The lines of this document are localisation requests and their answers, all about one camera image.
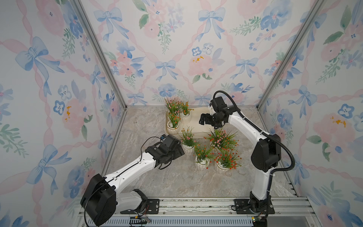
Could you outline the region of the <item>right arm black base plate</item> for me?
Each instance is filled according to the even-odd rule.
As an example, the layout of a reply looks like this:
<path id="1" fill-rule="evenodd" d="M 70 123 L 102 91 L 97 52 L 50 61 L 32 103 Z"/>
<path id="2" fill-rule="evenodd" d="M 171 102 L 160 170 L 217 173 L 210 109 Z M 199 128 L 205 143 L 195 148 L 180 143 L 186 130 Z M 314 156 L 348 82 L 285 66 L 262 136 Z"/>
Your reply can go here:
<path id="1" fill-rule="evenodd" d="M 269 203 L 267 203 L 267 199 L 262 201 L 256 199 L 234 199 L 233 202 L 233 210 L 235 210 L 237 214 L 275 214 L 271 200 L 269 200 Z"/>

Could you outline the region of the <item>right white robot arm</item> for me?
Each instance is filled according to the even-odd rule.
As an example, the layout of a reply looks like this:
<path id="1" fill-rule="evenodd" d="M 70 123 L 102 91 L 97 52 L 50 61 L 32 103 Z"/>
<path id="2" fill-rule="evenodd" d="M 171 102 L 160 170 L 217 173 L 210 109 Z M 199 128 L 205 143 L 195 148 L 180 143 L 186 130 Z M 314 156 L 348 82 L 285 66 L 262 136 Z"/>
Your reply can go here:
<path id="1" fill-rule="evenodd" d="M 224 123 L 238 129 L 254 146 L 251 162 L 256 168 L 255 180 L 247 207 L 252 213 L 268 214 L 272 206 L 270 191 L 273 171 L 281 160 L 280 139 L 262 130 L 240 112 L 203 113 L 199 119 L 199 124 L 215 128 L 220 128 Z"/>

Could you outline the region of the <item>pink gypsophila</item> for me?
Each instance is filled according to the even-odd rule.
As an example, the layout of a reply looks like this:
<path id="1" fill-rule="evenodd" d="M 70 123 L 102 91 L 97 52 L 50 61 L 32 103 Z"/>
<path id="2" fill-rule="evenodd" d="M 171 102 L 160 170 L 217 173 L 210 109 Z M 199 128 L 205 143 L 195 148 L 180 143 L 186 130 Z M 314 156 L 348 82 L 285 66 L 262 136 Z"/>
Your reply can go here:
<path id="1" fill-rule="evenodd" d="M 179 114 L 182 106 L 182 101 L 177 98 L 165 98 L 164 100 L 168 112 L 173 114 Z"/>

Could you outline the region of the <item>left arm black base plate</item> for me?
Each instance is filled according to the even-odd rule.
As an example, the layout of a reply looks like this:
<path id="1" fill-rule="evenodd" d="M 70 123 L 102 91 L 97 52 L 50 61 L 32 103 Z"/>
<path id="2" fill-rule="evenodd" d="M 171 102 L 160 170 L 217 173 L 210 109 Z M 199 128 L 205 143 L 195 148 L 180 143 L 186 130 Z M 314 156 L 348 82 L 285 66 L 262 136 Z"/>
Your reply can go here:
<path id="1" fill-rule="evenodd" d="M 159 199 L 146 199 L 142 200 L 140 205 L 134 210 L 121 211 L 120 214 L 138 214 L 138 215 L 148 215 L 148 214 L 158 214 L 159 213 Z"/>

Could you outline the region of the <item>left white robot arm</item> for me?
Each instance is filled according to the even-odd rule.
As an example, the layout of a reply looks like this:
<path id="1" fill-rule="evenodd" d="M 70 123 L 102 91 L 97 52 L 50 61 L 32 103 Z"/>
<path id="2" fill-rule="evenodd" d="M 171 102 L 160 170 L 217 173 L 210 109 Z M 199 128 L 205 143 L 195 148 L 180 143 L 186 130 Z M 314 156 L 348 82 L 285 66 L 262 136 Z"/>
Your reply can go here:
<path id="1" fill-rule="evenodd" d="M 93 176 L 81 199 L 84 218 L 90 217 L 94 225 L 105 224 L 114 214 L 157 214 L 155 199 L 149 199 L 140 189 L 128 193 L 124 189 L 137 178 L 155 168 L 163 170 L 173 160 L 183 156 L 182 143 L 173 135 L 162 135 L 159 141 L 141 150 L 134 161 L 123 168 L 102 176 Z"/>

